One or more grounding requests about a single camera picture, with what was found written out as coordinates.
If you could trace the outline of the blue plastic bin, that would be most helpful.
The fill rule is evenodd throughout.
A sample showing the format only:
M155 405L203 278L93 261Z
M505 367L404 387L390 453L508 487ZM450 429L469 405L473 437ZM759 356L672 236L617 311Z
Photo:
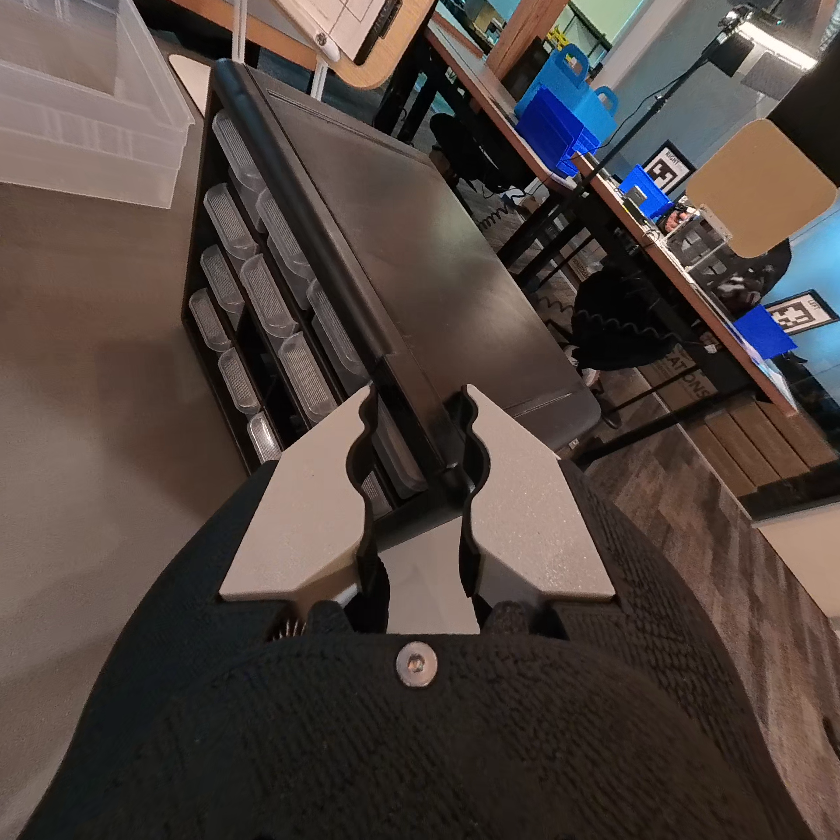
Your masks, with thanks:
M760 304L734 320L731 325L765 361L773 360L797 349L791 336Z
M655 179L640 165L636 165L621 181L618 191L652 222L657 222L674 205Z

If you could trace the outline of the stack of brown boxes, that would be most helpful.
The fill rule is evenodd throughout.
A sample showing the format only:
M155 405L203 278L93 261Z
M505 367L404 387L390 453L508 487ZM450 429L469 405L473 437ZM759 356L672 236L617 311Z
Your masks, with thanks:
M803 413L740 398L685 430L754 522L838 503L838 449Z

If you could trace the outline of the rows of clear cabinet drawers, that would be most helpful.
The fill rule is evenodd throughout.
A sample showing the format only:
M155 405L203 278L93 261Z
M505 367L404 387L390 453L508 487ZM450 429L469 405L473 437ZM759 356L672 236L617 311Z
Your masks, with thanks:
M205 126L185 323L253 467L371 377L233 117L219 108Z

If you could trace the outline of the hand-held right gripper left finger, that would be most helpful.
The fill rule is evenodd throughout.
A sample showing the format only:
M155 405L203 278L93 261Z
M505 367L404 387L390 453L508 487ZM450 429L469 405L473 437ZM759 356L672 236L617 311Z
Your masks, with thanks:
M224 602L389 603L364 481L378 395L364 385L280 457L219 588Z

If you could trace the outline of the black office chair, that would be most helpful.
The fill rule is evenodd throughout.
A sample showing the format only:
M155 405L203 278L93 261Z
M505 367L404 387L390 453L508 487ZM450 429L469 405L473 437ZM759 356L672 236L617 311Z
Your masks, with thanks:
M493 192L508 187L502 174L481 149L471 132L453 115L437 112L429 120L434 136L430 158L447 184L480 182Z

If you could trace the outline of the stack of blue handled totes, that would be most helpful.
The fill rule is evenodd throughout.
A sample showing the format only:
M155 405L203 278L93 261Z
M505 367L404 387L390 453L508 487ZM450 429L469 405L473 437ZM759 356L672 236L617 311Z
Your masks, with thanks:
M514 108L516 131L546 168L574 177L575 155L599 150L616 131L618 97L592 88L586 55L574 44L555 49Z

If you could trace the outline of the clear plastic storage bin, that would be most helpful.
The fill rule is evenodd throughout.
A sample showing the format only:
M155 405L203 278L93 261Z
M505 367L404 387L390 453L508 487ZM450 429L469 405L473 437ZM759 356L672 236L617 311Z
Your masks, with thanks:
M1 2L1 180L169 208L193 113L133 2Z

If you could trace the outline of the wooden post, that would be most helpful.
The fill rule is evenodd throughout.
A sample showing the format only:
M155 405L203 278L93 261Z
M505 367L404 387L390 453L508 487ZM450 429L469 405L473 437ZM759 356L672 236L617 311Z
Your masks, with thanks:
M488 70L501 81L529 50L534 39L545 39L568 3L520 1L486 58Z

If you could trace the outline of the black light tripod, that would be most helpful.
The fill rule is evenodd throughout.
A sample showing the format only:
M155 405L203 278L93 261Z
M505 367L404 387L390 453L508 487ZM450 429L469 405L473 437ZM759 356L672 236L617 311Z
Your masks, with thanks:
M596 86L618 98L618 129L597 153L616 177L663 148L700 168L746 123L767 116L802 69L726 31L743 2L642 2L619 35Z

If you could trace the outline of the black drawer cabinet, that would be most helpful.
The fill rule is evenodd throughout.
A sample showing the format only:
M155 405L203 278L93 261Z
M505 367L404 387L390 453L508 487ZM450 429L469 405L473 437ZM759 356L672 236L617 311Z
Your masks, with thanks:
M366 484L382 549L459 516L464 385L554 452L595 427L595 397L426 156L230 59L211 71L205 123L218 109L233 117L385 409ZM184 302L182 322L251 474L260 464L246 464Z

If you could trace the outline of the framed black white marker sign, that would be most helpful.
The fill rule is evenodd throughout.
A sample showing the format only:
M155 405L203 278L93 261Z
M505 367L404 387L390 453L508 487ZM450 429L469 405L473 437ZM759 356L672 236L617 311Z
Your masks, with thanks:
M663 142L642 164L642 168L658 189L666 195L682 188L681 185L697 170L672 140Z
M763 306L777 325L791 336L839 321L838 313L814 289Z

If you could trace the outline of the clear acrylic board stand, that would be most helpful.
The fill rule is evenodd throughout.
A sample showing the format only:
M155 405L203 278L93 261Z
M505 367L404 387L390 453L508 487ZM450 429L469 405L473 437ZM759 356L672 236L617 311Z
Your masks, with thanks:
M732 232L707 206L676 204L659 226L667 249L695 279L722 279L731 273Z

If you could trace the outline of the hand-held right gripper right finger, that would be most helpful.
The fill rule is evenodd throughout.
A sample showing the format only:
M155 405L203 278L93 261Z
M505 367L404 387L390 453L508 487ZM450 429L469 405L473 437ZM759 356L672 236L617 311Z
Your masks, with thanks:
M608 603L615 589L555 453L472 384L463 584L489 606Z

